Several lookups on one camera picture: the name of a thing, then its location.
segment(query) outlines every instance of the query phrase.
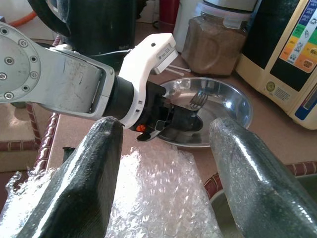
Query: kettle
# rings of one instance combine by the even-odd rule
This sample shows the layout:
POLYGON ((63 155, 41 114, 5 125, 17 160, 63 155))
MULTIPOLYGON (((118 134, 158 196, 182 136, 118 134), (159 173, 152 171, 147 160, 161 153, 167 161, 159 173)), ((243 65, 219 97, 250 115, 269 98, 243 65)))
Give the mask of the kettle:
POLYGON ((49 28, 83 55, 96 56, 134 47, 136 0, 28 2, 49 28), (53 13, 49 5, 55 5, 58 13, 53 13))

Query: brown countertop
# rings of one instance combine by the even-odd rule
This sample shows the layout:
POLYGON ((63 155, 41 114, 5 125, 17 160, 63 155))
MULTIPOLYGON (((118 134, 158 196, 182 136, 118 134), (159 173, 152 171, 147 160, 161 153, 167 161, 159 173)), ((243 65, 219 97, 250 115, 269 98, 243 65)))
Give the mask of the brown countertop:
MULTIPOLYGON (((150 24, 138 24, 136 41, 155 32, 150 24)), ((173 65, 187 67, 181 57, 173 65)), ((185 72, 185 77, 198 76, 185 72)), ((178 75, 164 71, 160 75, 150 75, 149 80, 161 84, 180 78, 178 75)), ((275 103, 249 86, 239 75, 234 73, 229 78, 221 78, 225 83, 241 90, 251 101, 254 108, 253 121, 249 130, 255 132, 269 149, 285 164, 317 160, 317 130, 307 130, 292 119, 275 103)), ((48 167, 59 167, 62 163, 64 146, 76 147, 94 122, 61 115, 56 129, 48 167)), ((122 154, 129 153, 131 147, 137 147, 138 133, 125 130, 122 154)), ((196 160, 201 178, 205 182, 216 173, 216 165, 210 148, 180 148, 191 152, 196 160)))

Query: wall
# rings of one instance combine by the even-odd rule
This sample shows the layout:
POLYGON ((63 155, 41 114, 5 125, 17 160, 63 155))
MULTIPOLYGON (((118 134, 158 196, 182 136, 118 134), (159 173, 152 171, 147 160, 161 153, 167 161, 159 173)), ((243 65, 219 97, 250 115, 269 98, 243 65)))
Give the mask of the wall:
POLYGON ((141 12, 137 22, 153 23, 159 20, 159 0, 147 1, 147 6, 141 12))
MULTIPOLYGON (((0 15, 7 23, 26 16, 32 11, 27 0, 0 0, 0 15)), ((53 40, 56 33, 50 30, 38 17, 18 27, 21 32, 32 39, 53 40)))

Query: metal fork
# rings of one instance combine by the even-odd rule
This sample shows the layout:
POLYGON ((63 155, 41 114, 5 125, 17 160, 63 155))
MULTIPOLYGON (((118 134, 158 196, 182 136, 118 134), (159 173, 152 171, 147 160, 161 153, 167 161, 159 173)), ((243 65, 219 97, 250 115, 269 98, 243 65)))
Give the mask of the metal fork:
POLYGON ((197 92, 189 102, 189 106, 193 110, 199 110, 203 107, 208 99, 208 94, 204 91, 197 92))

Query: stainless steel bowl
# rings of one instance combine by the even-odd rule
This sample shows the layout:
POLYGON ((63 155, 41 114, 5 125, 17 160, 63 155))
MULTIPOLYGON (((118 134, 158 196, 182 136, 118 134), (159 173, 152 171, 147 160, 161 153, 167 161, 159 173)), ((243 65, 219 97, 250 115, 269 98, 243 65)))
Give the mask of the stainless steel bowl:
POLYGON ((219 117, 231 117, 243 127, 248 128, 253 117, 253 108, 248 98, 239 90, 219 80, 193 77, 182 78, 162 84, 166 88, 166 97, 173 104, 191 108, 190 101, 197 92, 205 92, 208 99, 197 115, 204 126, 195 132, 183 132, 166 128, 159 138, 168 143, 184 147, 209 147, 210 123, 219 117))

